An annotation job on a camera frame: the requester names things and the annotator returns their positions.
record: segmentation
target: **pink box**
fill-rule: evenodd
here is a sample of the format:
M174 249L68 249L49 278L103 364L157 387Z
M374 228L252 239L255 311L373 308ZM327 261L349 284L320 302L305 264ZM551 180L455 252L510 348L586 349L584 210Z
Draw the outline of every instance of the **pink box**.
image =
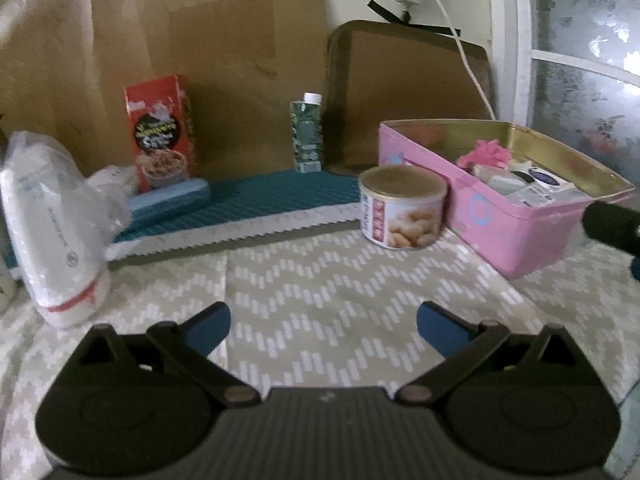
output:
M379 163L421 166L443 176L450 187L446 225L508 280L561 260L585 208L596 199L542 208L511 203L447 160L468 153L476 139L498 139L515 155L576 183L598 200L620 202L634 191L631 183L592 158L528 128L476 120L382 123Z

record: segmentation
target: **white cable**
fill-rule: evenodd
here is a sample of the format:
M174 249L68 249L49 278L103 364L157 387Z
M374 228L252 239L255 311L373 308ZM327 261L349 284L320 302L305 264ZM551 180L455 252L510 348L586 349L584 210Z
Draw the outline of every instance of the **white cable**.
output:
M436 3L440 7L440 10L441 10L441 12L442 12L442 14L444 16L444 19L447 22L447 25L451 29L451 33L453 34L453 39L456 41L456 45L458 46L458 50L460 51L460 56L462 57L462 64L465 66L466 73L469 74L469 77L471 78L471 81L473 81L474 85L476 85L476 89L478 90L478 93L480 94L480 97L482 98L482 102L484 103L484 106L486 106L486 109L489 111L489 115L491 116L492 121L495 121L494 109L491 108L491 103L489 102L489 99L487 99L486 95L484 94L484 90L482 90L482 87L480 86L480 83L478 82L478 78L476 78L476 75L474 74L474 71L471 70L471 67L469 66L469 62L468 62L468 60L466 58L465 50L462 48L462 42L460 41L460 38L456 34L456 29L453 27L453 24L451 23L451 19L450 19L449 15L447 14L447 9L444 8L444 5L442 4L442 2L440 0L436 0Z

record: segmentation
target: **bottle cap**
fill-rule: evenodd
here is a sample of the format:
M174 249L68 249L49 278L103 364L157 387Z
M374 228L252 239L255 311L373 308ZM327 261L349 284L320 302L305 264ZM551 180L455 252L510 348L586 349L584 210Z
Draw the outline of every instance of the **bottle cap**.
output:
M319 106L322 104L322 96L320 94L313 94L311 92L306 92L303 101L310 105Z

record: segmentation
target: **patterned tablecloth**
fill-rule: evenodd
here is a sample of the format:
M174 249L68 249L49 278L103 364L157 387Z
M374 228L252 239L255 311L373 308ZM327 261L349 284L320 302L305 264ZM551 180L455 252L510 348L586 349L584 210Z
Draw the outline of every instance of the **patterned tablecloth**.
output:
M518 332L564 323L616 400L638 379L640 284L628 275L628 258L602 246L514 286L450 232L406 253L382 250L353 230L211 250L119 266L100 315L66 332L45 325L21 292L0 319L0 478L48 471L34 412L92 323L143 332L217 300L231 307L232 332L212 358L263 393L278 384L395 390L441 360L415 329L424 299Z

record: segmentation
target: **can lid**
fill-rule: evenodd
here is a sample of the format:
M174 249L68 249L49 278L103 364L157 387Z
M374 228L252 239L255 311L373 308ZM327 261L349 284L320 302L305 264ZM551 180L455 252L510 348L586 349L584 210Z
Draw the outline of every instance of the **can lid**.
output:
M322 96L320 94L314 94L312 92L305 92L305 96L303 98L305 103L310 105L321 105L322 104Z
M358 182L366 190L391 198L444 197L449 187L434 171L404 164L371 168L360 174Z

